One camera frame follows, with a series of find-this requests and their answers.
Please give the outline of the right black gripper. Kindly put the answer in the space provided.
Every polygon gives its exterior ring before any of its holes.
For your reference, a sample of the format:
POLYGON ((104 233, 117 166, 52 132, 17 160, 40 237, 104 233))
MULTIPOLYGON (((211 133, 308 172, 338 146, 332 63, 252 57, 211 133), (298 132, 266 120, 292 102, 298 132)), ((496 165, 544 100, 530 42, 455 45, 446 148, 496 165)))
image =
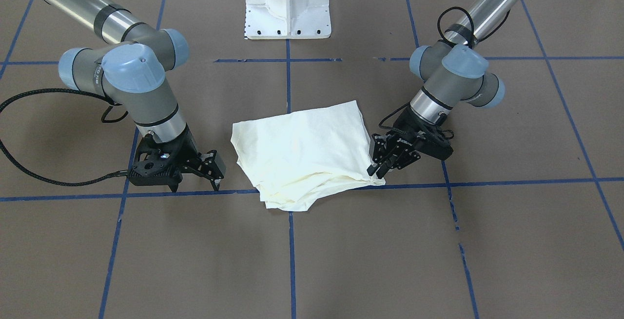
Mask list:
POLYGON ((168 186, 177 192, 184 173, 208 179, 220 190, 227 167, 217 150, 200 154, 188 126, 169 142, 157 143, 155 134, 146 134, 138 144, 128 179, 136 186, 168 186))

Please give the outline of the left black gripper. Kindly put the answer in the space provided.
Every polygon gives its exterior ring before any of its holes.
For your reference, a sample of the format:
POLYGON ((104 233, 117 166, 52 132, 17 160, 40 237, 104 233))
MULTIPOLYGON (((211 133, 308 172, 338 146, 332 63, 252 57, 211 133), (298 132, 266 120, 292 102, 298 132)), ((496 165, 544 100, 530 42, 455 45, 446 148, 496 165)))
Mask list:
POLYGON ((450 137, 443 130, 421 119, 410 104, 406 103, 394 114, 398 114, 388 134, 372 134, 372 164, 369 176, 382 179, 392 170, 401 170, 421 159, 420 154, 446 160, 454 152, 450 137))

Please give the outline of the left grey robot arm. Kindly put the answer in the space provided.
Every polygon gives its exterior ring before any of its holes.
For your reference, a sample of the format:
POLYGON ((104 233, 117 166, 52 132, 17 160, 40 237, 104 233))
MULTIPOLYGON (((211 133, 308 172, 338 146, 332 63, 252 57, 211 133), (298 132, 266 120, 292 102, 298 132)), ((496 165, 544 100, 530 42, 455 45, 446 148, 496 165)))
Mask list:
POLYGON ((454 152, 454 133, 443 124, 451 110, 466 102, 477 108, 490 108, 505 95, 504 82, 488 72, 488 61, 475 51, 493 35, 520 0, 475 0, 468 9, 458 7, 461 19, 446 29, 438 28, 439 40, 418 47, 409 67, 423 86, 411 101, 395 110, 396 121, 385 134, 372 136, 372 164, 367 173, 381 179, 392 170, 401 170, 422 155, 444 161, 454 152))

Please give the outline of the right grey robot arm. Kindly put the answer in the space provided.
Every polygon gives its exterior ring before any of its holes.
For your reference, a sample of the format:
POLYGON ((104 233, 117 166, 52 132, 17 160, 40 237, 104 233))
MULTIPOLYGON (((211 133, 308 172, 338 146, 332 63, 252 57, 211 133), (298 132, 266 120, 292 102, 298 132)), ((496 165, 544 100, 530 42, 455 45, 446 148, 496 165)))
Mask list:
POLYGON ((72 48, 58 62, 64 88, 27 91, 2 102, 1 108, 38 94, 75 94, 125 107, 142 135, 129 168, 82 182, 64 182, 25 168, 5 145, 1 151, 23 173, 51 185, 86 186, 117 177, 135 186, 167 186, 178 190, 185 173, 207 179, 215 191, 226 166, 216 150, 197 148, 166 72, 189 59, 189 44, 174 29, 156 29, 111 0, 42 0, 91 28, 107 43, 100 49, 72 48))

